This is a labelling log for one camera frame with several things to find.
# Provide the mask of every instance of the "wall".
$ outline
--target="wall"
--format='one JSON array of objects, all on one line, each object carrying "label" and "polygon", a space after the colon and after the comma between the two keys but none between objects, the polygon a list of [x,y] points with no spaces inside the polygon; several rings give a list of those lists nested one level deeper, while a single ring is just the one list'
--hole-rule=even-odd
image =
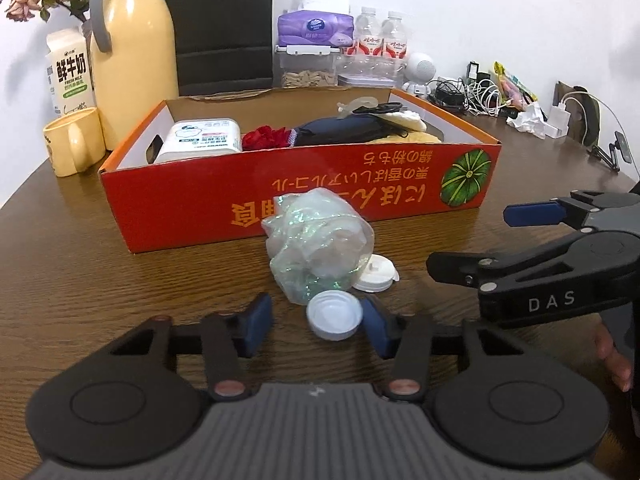
[{"label": "wall", "polygon": [[12,22],[4,16],[9,1],[0,4],[0,207],[47,158],[42,127],[55,118],[47,34],[79,23],[63,9],[53,10],[49,23],[39,17]]},{"label": "wall", "polygon": [[[274,18],[291,0],[274,0]],[[410,48],[429,52],[438,72],[459,76],[473,59],[484,70],[499,60],[550,105],[558,79],[581,84],[619,115],[640,158],[640,0],[352,0],[406,14]],[[0,4],[4,10],[5,0]],[[41,129],[52,117],[45,82],[46,35],[75,19],[59,10],[48,24],[0,16],[0,206],[46,158]],[[601,146],[615,122],[602,118]],[[624,171],[635,176],[635,170]]]}]

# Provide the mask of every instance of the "white bottle cap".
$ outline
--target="white bottle cap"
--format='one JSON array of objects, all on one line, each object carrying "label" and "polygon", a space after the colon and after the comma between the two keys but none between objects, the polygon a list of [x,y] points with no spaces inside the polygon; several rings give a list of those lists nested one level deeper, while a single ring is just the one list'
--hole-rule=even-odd
[{"label": "white bottle cap", "polygon": [[372,254],[353,288],[363,292],[382,292],[399,280],[400,275],[391,260]]},{"label": "white bottle cap", "polygon": [[362,322],[358,298],[341,290],[326,290],[306,306],[311,330],[322,339],[342,341],[355,334]]}]

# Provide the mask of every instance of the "finger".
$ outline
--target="finger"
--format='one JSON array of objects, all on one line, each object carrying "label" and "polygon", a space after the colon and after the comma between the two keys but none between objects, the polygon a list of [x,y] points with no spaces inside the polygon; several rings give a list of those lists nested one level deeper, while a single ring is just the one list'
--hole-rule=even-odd
[{"label": "finger", "polygon": [[607,370],[616,375],[623,381],[628,381],[631,378],[631,362],[621,355],[617,350],[614,350],[606,359],[604,364]]},{"label": "finger", "polygon": [[613,338],[603,323],[596,327],[594,341],[596,343],[596,353],[600,359],[606,359],[614,351]]},{"label": "finger", "polygon": [[627,393],[631,389],[630,380],[624,380],[617,376],[613,376],[611,380],[618,388],[620,388],[620,390],[622,390],[625,393]]}]

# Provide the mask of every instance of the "iridescent plastic bag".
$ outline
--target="iridescent plastic bag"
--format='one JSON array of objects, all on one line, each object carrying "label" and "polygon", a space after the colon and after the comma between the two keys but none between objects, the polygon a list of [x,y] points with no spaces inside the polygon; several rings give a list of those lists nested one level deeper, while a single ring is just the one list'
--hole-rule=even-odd
[{"label": "iridescent plastic bag", "polygon": [[262,221],[273,277],[291,303],[324,290],[348,290],[373,252],[373,229],[349,203],[323,187],[274,199]]}]

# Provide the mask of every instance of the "mug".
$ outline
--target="mug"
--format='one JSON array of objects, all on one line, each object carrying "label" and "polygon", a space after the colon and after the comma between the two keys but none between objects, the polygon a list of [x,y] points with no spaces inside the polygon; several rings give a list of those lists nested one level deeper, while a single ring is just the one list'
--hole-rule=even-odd
[{"label": "mug", "polygon": [[77,110],[43,129],[49,160],[56,176],[82,173],[104,157],[98,108]]}]

